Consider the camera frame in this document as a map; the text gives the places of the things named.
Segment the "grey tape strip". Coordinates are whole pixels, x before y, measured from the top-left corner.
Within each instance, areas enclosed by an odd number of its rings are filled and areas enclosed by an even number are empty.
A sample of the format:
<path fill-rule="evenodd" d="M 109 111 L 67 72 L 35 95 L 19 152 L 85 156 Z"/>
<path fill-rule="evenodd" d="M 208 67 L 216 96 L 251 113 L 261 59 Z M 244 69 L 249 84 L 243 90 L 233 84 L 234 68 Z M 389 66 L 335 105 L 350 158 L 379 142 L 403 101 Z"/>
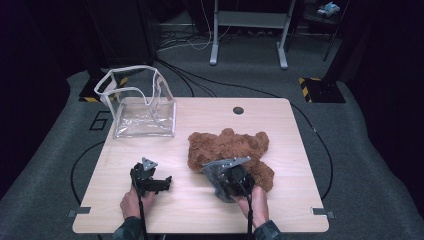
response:
<path fill-rule="evenodd" d="M 77 215 L 89 214 L 90 210 L 91 210 L 90 207 L 79 207 L 79 208 L 74 209 L 74 210 L 69 210 L 68 213 L 67 213 L 67 217 L 68 218 L 75 218 Z"/>
<path fill-rule="evenodd" d="M 325 208 L 311 208 L 313 215 L 326 216 L 329 219 L 334 219 L 336 215 L 332 211 L 327 211 Z"/>

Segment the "grey fluffy cloth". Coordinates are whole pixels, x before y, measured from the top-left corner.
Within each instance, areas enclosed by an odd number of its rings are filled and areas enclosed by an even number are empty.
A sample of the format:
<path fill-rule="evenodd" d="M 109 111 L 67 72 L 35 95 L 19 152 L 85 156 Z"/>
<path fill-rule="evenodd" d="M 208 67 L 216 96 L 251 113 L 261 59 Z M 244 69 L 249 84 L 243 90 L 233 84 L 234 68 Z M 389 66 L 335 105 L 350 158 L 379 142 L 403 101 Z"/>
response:
<path fill-rule="evenodd" d="M 226 203 L 233 202 L 233 198 L 240 195 L 234 169 L 234 165 L 223 163 L 205 164 L 201 169 L 214 188 L 215 196 Z"/>

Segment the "dark side table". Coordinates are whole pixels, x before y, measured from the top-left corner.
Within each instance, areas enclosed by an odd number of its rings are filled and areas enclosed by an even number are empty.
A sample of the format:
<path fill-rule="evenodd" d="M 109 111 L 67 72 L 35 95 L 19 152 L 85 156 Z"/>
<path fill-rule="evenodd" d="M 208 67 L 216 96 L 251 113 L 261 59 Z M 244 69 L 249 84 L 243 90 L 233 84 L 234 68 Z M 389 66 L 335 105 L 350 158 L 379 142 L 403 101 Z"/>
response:
<path fill-rule="evenodd" d="M 318 8 L 321 5 L 325 5 L 329 2 L 333 2 L 334 4 L 338 5 L 340 7 L 340 11 L 330 17 L 324 17 L 318 14 Z M 338 34 L 340 24 L 345 15 L 345 10 L 346 7 L 339 0 L 317 0 L 314 3 L 304 4 L 302 18 L 313 25 L 317 25 L 328 30 L 327 34 L 329 35 L 329 45 L 324 55 L 323 61 L 328 59 L 329 53 Z"/>

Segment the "person's right hand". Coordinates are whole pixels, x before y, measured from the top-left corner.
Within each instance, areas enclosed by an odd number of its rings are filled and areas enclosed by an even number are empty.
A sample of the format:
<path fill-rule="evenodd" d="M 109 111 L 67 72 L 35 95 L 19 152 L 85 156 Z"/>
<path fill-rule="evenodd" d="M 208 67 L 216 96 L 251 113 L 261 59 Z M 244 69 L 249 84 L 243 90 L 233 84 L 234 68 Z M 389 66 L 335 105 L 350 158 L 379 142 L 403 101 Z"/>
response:
<path fill-rule="evenodd" d="M 249 210 L 253 211 L 252 225 L 255 229 L 269 220 L 269 209 L 266 192 L 259 186 L 255 186 L 251 193 L 251 202 L 241 196 L 235 196 L 233 200 L 238 204 L 245 217 Z"/>

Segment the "person's left hand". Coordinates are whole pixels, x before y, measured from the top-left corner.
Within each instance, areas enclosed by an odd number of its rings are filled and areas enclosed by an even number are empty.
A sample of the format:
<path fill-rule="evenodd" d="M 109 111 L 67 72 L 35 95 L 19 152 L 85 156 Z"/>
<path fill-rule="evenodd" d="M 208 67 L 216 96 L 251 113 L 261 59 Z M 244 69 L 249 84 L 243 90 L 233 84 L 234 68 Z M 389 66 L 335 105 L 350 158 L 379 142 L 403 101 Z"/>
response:
<path fill-rule="evenodd" d="M 140 212 L 139 199 L 137 191 L 132 187 L 122 198 L 120 208 L 125 219 L 129 217 L 136 217 L 140 219 L 142 216 L 150 213 L 154 204 L 155 193 L 148 192 L 146 196 L 140 200 L 143 203 L 143 212 Z"/>

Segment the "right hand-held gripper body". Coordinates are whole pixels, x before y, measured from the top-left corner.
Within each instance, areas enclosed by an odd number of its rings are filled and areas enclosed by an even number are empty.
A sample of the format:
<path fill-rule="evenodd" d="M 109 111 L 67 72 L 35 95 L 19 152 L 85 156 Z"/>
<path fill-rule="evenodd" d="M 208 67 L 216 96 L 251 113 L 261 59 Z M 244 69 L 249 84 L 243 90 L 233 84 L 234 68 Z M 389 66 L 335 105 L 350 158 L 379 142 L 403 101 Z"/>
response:
<path fill-rule="evenodd" d="M 243 166 L 249 162 L 249 156 L 222 159 L 203 165 L 203 174 L 214 188 L 217 198 L 247 197 L 255 185 L 252 175 Z"/>

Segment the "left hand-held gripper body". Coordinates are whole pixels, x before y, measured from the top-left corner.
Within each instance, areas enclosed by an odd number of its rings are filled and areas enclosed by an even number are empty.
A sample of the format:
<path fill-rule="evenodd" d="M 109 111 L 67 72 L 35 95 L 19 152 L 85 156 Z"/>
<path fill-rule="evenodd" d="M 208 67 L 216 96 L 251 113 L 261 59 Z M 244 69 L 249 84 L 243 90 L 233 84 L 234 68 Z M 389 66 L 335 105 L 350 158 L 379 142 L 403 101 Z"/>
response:
<path fill-rule="evenodd" d="M 135 188 L 139 197 L 145 197 L 147 192 L 158 193 L 157 190 L 153 190 L 151 187 L 157 166 L 158 164 L 156 162 L 143 157 L 142 161 L 138 162 L 130 170 L 132 186 Z"/>

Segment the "brown teddy bear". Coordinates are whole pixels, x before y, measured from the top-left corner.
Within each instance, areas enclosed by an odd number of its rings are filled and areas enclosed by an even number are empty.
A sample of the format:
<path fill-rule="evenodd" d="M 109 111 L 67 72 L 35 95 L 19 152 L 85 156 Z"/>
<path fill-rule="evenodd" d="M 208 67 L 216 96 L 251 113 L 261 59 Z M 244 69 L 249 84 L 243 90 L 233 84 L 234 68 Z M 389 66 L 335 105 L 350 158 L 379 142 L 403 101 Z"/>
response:
<path fill-rule="evenodd" d="M 219 135 L 194 132 L 188 141 L 187 165 L 192 171 L 200 172 L 204 164 L 216 160 L 250 157 L 243 166 L 256 184 L 266 192 L 273 188 L 274 171 L 262 161 L 270 143 L 265 132 L 237 134 L 232 128 L 225 128 Z"/>

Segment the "blue and white packet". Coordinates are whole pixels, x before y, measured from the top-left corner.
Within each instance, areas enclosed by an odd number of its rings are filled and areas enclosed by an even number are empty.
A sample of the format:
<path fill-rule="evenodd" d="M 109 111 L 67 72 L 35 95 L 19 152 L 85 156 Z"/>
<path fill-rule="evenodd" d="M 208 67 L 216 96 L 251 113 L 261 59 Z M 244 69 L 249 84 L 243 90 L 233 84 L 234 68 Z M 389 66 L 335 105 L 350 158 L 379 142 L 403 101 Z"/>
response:
<path fill-rule="evenodd" d="M 321 5 L 318 8 L 317 13 L 324 17 L 330 17 L 339 11 L 340 7 L 338 5 L 334 4 L 333 2 L 329 2 L 325 5 Z"/>

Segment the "black cabinet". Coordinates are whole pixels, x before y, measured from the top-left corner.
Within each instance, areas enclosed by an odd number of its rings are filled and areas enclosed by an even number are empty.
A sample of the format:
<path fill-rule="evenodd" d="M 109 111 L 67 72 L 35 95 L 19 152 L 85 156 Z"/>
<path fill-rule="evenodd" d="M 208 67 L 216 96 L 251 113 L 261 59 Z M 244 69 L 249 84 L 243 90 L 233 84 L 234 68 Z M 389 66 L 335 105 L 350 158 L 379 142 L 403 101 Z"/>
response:
<path fill-rule="evenodd" d="M 145 0 L 85 0 L 109 67 L 151 65 L 156 50 Z"/>

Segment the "white metal desk frame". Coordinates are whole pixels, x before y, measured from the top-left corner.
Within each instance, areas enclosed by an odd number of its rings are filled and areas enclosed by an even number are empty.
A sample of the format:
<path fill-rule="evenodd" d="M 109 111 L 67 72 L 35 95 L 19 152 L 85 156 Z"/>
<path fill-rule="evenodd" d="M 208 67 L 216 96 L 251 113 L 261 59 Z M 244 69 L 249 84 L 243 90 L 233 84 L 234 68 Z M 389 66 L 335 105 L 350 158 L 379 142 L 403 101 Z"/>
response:
<path fill-rule="evenodd" d="M 285 55 L 285 41 L 288 36 L 295 3 L 296 0 L 289 0 L 289 7 L 285 13 L 264 13 L 220 10 L 219 0 L 214 0 L 213 44 L 209 64 L 212 66 L 217 64 L 220 26 L 280 29 L 282 35 L 280 41 L 276 43 L 279 65 L 281 69 L 287 70 L 288 62 Z"/>

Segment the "clear plastic bag white trim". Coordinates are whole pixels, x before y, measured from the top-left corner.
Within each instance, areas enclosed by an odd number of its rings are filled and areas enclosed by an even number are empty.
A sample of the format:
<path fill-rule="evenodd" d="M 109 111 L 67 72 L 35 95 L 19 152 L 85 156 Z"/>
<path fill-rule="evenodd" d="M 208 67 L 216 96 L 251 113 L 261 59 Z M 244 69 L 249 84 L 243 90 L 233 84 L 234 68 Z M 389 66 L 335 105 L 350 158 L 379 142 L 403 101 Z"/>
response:
<path fill-rule="evenodd" d="M 94 92 L 111 111 L 114 138 L 175 135 L 176 100 L 156 68 L 111 69 Z"/>

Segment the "black yellow-striped stand base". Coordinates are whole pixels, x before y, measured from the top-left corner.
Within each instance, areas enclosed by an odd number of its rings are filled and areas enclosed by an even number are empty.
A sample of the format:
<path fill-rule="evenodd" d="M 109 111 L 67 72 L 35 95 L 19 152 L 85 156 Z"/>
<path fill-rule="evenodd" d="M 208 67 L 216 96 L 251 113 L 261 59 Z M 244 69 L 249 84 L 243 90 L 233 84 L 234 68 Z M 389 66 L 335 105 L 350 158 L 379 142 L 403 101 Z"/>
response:
<path fill-rule="evenodd" d="M 90 77 L 81 92 L 79 100 L 82 102 L 101 102 L 103 93 L 122 88 L 128 81 L 122 74 L 114 74 L 101 70 L 95 77 Z"/>
<path fill-rule="evenodd" d="M 335 83 L 326 83 L 320 78 L 300 78 L 302 94 L 309 103 L 345 103 Z"/>

